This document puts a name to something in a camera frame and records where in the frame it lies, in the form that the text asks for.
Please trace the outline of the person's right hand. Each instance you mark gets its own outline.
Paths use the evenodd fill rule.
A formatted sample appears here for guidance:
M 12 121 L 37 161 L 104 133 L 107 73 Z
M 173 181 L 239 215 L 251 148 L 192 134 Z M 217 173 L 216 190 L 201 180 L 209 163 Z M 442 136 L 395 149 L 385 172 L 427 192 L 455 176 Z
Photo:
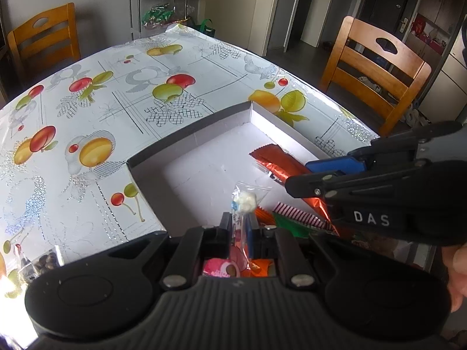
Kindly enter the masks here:
M 467 246 L 443 247 L 442 261 L 449 277 L 447 287 L 451 296 L 451 311 L 455 312 L 467 294 Z

